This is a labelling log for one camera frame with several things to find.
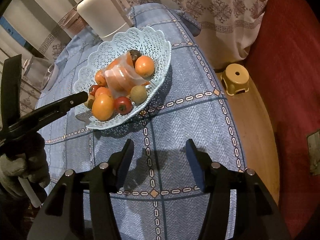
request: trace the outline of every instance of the wooden floor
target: wooden floor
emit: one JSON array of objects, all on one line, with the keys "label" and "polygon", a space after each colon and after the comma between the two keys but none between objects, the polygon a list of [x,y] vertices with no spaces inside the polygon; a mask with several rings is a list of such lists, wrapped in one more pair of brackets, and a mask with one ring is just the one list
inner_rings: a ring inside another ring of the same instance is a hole
[{"label": "wooden floor", "polygon": [[227,97],[245,152],[247,167],[257,172],[278,204],[278,153],[269,115],[261,96],[250,79],[248,92]]}]

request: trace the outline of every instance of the table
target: table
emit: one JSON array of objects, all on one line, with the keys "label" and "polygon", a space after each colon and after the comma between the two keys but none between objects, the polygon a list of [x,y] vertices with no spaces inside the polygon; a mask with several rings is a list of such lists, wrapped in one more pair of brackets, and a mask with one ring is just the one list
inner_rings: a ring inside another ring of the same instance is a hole
[{"label": "table", "polygon": [[[67,169],[87,171],[120,151],[128,138],[134,156],[124,184],[111,194],[123,240],[197,239],[205,216],[208,194],[200,192],[185,155],[186,140],[230,170],[244,171],[244,152],[217,76],[193,35],[199,24],[188,14],[151,3],[135,6],[131,16],[137,28],[162,30],[172,44],[168,76],[146,109],[118,127],[94,131],[75,118],[74,109],[40,130],[46,141],[50,192]],[[101,40],[84,29],[58,57],[59,75],[37,107],[72,93],[79,69],[87,64]],[[236,192],[230,197],[226,239],[233,236]],[[89,195],[84,194],[84,218],[90,226]]]}]

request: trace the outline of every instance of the tomato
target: tomato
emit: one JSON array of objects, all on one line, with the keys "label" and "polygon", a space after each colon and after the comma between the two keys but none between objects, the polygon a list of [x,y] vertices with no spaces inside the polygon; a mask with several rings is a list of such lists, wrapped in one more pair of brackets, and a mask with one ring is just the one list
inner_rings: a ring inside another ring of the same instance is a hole
[{"label": "tomato", "polygon": [[115,109],[119,114],[128,114],[132,110],[132,103],[127,97],[115,99]]},{"label": "tomato", "polygon": [[99,85],[92,85],[90,88],[89,88],[89,94],[94,96],[96,94],[96,91],[97,89],[100,88]]}]

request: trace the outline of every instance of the small stool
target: small stool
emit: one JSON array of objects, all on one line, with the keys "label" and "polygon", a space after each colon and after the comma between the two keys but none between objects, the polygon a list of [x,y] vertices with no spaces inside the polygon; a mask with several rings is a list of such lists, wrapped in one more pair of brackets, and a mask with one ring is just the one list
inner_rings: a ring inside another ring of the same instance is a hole
[{"label": "small stool", "polygon": [[244,66],[230,64],[221,75],[221,80],[226,86],[226,93],[234,96],[240,92],[249,91],[249,73]]}]

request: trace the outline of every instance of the mug handle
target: mug handle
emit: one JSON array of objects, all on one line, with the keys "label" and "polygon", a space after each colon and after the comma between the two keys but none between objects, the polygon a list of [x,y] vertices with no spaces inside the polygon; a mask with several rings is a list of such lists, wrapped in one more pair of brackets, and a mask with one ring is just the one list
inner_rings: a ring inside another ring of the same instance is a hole
[{"label": "mug handle", "polygon": [[130,4],[127,2],[127,0],[120,0],[125,9],[122,7],[122,5],[119,3],[118,0],[111,0],[113,5],[116,7],[116,9],[118,10],[118,12],[121,14],[122,18],[125,20],[125,22],[132,27],[133,26],[133,22],[131,21],[131,19],[128,18],[127,14],[130,12],[131,10],[131,6]]}]

